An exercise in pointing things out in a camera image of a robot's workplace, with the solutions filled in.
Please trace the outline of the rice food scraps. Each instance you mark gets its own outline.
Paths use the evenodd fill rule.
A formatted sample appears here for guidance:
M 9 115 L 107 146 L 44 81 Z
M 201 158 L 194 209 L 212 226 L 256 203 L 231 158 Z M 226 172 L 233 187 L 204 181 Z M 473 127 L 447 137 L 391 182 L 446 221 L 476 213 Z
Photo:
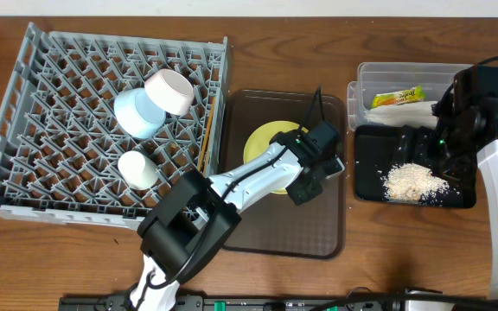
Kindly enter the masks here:
M 447 181 L 434 176 L 430 169 L 414 163 L 393 165 L 381 180 L 386 198 L 402 203 L 419 203 L 450 191 Z

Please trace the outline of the yellow round plate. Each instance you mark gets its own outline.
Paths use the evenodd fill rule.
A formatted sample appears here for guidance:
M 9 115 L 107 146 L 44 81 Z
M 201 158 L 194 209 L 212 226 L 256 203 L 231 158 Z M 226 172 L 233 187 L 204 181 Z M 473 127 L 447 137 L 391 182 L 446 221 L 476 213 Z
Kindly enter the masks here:
M 284 145 L 270 146 L 271 140 L 279 132 L 288 133 L 297 130 L 299 124 L 291 121 L 272 121 L 258 127 L 247 139 L 244 147 L 244 166 L 249 163 L 249 170 L 274 160 L 284 149 Z M 247 177 L 239 184 L 244 190 L 244 199 L 260 200 L 269 193 L 287 194 L 288 187 L 302 171 L 302 165 L 296 155 L 287 149 L 271 166 Z

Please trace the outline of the green orange snack wrapper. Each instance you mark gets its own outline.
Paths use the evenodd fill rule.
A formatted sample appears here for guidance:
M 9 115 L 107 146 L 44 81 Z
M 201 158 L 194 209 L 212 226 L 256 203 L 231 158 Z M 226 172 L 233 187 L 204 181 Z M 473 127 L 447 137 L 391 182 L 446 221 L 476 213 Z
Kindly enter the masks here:
M 403 105 L 425 100 L 422 86 L 414 86 L 411 89 L 377 94 L 372 102 L 372 108 L 385 105 Z

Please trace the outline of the wooden chopstick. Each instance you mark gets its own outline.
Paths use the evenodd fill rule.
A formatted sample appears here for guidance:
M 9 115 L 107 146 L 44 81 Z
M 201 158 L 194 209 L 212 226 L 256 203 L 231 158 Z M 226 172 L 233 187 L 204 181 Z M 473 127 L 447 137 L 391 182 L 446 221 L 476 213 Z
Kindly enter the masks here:
M 210 104 L 211 104 L 211 110 L 210 110 L 210 112 L 208 114 L 207 124 L 206 124 L 206 127 L 205 127 L 205 135 L 203 137 L 201 151 L 200 151 L 200 154 L 199 154 L 200 160 L 199 160 L 199 163 L 198 163 L 198 166 L 197 166 L 197 170 L 199 172 L 203 172 L 203 169 L 204 169 L 204 166 L 205 166 L 205 158 L 206 158 L 207 149 L 208 149 L 208 140 L 209 140 L 209 137 L 210 137 L 210 131 L 212 129 L 212 122 L 213 122 L 213 119 L 214 119 L 215 97 L 211 98 Z
M 205 157 L 205 163 L 204 163 L 204 168 L 203 168 L 203 175 L 204 176 L 208 176 L 208 168 L 209 168 L 209 165 L 210 165 L 210 152 L 207 152 L 206 153 L 206 157 Z

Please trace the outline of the white pink small bowl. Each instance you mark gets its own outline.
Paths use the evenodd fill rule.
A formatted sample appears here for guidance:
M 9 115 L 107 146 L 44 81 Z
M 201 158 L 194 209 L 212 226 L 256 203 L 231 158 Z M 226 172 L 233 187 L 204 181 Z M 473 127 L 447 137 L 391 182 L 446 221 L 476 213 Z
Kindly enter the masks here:
M 144 90 L 153 103 L 170 114 L 186 115 L 195 99 L 192 84 L 180 73 L 160 69 L 144 83 Z

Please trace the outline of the white paper cup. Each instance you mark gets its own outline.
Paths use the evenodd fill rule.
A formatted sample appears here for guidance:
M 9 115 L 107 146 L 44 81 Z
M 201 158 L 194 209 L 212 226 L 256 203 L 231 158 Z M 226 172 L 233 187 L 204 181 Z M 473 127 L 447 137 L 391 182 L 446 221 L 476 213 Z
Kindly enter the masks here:
M 150 158 L 135 150 L 120 156 L 118 171 L 129 187 L 135 190 L 149 189 L 158 180 L 157 165 Z

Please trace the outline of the light blue bowl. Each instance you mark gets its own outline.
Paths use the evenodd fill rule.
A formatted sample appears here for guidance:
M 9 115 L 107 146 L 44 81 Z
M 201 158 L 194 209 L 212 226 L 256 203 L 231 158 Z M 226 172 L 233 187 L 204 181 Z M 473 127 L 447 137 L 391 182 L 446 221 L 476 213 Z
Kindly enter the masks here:
M 144 88 L 121 92 L 113 104 L 118 124 L 135 138 L 151 138 L 165 123 L 166 111 L 149 98 Z

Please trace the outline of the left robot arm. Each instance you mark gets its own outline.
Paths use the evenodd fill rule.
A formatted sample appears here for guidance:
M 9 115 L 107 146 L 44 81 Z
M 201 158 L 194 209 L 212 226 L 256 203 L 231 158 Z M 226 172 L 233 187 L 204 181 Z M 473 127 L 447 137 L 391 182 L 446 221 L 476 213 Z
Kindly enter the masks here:
M 322 193 L 322 181 L 344 169 L 341 137 L 328 121 L 305 132 L 277 133 L 267 150 L 242 166 L 205 177 L 184 174 L 137 228 L 144 270 L 127 310 L 170 310 L 180 285 L 200 272 L 241 221 L 241 213 L 285 189 L 300 206 Z

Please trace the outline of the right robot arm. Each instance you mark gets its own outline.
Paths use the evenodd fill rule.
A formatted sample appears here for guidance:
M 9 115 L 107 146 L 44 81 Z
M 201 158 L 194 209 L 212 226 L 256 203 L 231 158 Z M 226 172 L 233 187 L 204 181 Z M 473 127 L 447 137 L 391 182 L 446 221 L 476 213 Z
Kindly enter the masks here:
M 399 134 L 395 166 L 424 167 L 445 189 L 464 189 L 475 183 L 477 174 L 482 176 L 492 239 L 489 294 L 498 299 L 498 98 L 482 98 L 441 117 L 436 129 L 404 125 Z

